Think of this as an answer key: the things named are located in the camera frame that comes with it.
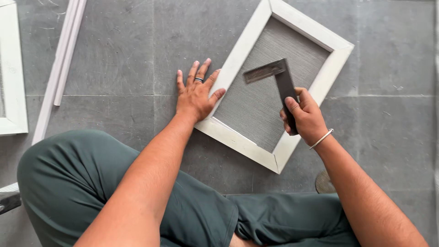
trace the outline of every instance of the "hand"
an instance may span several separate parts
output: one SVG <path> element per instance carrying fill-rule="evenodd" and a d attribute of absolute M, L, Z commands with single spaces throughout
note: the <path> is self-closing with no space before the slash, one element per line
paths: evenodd
<path fill-rule="evenodd" d="M 309 94 L 308 90 L 302 87 L 296 87 L 295 91 L 300 98 L 300 104 L 291 97 L 285 99 L 285 104 L 296 120 L 299 135 L 309 146 L 312 146 L 326 135 L 328 129 L 326 128 L 325 120 L 323 120 L 319 106 Z M 288 125 L 287 115 L 284 110 L 285 109 L 281 110 L 281 119 L 284 121 L 285 131 L 291 135 L 291 128 Z"/>
<path fill-rule="evenodd" d="M 176 115 L 189 118 L 193 120 L 194 124 L 205 119 L 213 110 L 218 99 L 226 93 L 226 90 L 221 88 L 216 90 L 210 98 L 208 97 L 209 91 L 221 69 L 215 70 L 204 83 L 195 80 L 196 77 L 204 79 L 210 62 L 211 60 L 208 58 L 197 72 L 200 62 L 195 61 L 187 76 L 186 86 L 183 84 L 183 73 L 181 70 L 177 71 L 178 101 Z"/>

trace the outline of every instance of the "trousers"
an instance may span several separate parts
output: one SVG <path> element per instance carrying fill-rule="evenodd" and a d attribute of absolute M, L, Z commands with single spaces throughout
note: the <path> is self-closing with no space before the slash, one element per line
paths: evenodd
<path fill-rule="evenodd" d="M 68 131 L 29 148 L 18 185 L 44 247 L 71 247 L 139 152 L 102 131 Z M 160 225 L 164 247 L 359 246 L 336 194 L 222 196 L 179 171 Z"/>

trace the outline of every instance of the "white frame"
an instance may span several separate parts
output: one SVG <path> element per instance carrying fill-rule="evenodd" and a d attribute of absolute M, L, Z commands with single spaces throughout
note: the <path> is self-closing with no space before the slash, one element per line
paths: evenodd
<path fill-rule="evenodd" d="M 6 116 L 0 118 L 0 135 L 28 133 L 17 4 L 13 0 L 0 0 L 0 60 Z"/>
<path fill-rule="evenodd" d="M 209 96 L 219 88 L 229 88 L 270 17 L 276 18 L 331 53 L 309 89 L 309 93 L 320 106 L 354 45 L 282 0 L 261 0 L 225 61 Z M 220 101 L 195 128 L 280 174 L 299 143 L 300 136 L 289 136 L 284 132 L 274 151 L 270 153 L 213 117 Z"/>

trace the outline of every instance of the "round metal disc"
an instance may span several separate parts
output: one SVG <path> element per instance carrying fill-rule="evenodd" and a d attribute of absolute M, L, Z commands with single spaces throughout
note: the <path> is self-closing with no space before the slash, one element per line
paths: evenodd
<path fill-rule="evenodd" d="M 319 194 L 336 193 L 334 185 L 329 179 L 328 172 L 326 170 L 321 171 L 316 178 L 316 190 Z"/>

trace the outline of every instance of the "left hand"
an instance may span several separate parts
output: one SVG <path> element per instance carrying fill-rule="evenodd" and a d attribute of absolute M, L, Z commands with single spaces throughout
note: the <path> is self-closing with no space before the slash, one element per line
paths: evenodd
<path fill-rule="evenodd" d="M 205 119 L 213 110 L 215 103 L 226 93 L 224 88 L 216 90 L 209 98 L 209 91 L 218 77 L 221 69 L 215 70 L 209 78 L 202 83 L 196 77 L 204 79 L 211 60 L 208 58 L 198 70 L 200 62 L 195 61 L 187 76 L 186 86 L 183 84 L 183 73 L 177 71 L 178 101 L 176 115 L 190 118 L 194 124 Z"/>

